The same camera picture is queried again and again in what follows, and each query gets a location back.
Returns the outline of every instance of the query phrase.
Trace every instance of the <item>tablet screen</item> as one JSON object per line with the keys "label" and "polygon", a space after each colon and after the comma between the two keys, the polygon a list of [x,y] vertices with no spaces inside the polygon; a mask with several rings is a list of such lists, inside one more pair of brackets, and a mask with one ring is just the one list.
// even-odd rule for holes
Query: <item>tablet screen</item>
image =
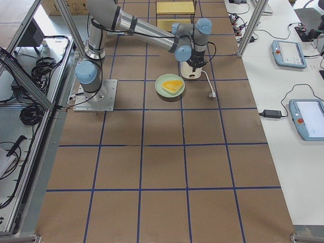
{"label": "tablet screen", "polygon": [[309,137],[324,137],[324,111],[317,101],[297,101]]}
{"label": "tablet screen", "polygon": [[296,43],[278,42],[282,61],[287,64],[304,64]]}

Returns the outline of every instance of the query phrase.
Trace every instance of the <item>tablet device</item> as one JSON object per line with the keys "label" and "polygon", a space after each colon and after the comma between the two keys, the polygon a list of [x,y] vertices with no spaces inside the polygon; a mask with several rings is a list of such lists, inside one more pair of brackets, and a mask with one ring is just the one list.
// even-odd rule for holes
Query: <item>tablet device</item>
{"label": "tablet device", "polygon": [[284,42],[275,39],[272,42],[271,47],[274,60],[278,66],[293,68],[307,67],[304,54],[299,43]]}
{"label": "tablet device", "polygon": [[304,140],[324,141],[324,106],[321,100],[290,100],[289,109]]}

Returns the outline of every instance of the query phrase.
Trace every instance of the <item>white table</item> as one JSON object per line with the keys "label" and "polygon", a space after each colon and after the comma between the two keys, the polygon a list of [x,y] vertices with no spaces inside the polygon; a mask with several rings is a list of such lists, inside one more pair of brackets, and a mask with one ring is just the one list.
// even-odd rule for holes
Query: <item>white table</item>
{"label": "white table", "polygon": [[[251,9],[240,15],[248,21],[254,5],[248,0]],[[229,12],[241,13],[246,5],[230,4],[225,0]],[[262,16],[257,29],[264,29],[276,37],[287,37],[287,26],[299,22],[288,0],[269,0],[274,10],[272,16]],[[300,42],[294,26],[287,39]],[[321,57],[306,59],[307,68],[298,70],[278,67],[274,61],[271,43],[275,38],[263,31],[256,31],[259,40],[248,45],[242,59],[253,91],[259,112],[264,109],[281,110],[280,101],[294,84],[310,84],[315,94],[324,98],[324,80],[319,74]],[[318,51],[310,43],[301,43],[306,56]],[[290,99],[315,99],[307,86],[295,87],[284,100],[288,109]],[[324,225],[324,142],[306,142],[297,133],[292,117],[269,119],[261,118],[269,143],[280,184],[294,225]]]}

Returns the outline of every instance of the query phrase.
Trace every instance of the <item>cardboard box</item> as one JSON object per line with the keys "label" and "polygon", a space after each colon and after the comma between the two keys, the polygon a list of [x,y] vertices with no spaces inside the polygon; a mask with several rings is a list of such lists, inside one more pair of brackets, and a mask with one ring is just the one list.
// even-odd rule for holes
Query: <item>cardboard box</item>
{"label": "cardboard box", "polygon": [[[88,15],[87,0],[65,0],[72,15]],[[55,0],[43,0],[42,7],[48,16],[61,15]]]}

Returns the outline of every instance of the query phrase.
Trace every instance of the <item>green plate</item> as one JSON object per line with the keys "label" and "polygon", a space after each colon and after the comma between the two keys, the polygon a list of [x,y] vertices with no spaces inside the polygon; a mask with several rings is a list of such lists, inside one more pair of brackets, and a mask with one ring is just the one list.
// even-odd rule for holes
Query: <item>green plate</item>
{"label": "green plate", "polygon": [[[165,91],[164,89],[162,89],[162,84],[166,81],[170,81],[170,80],[180,80],[183,82],[183,86],[178,90],[178,92],[171,94],[167,91]],[[160,76],[156,81],[155,81],[155,89],[156,91],[167,98],[174,98],[177,97],[179,95],[182,94],[182,92],[184,91],[184,81],[181,77],[175,75],[175,74],[164,74],[162,76]]]}

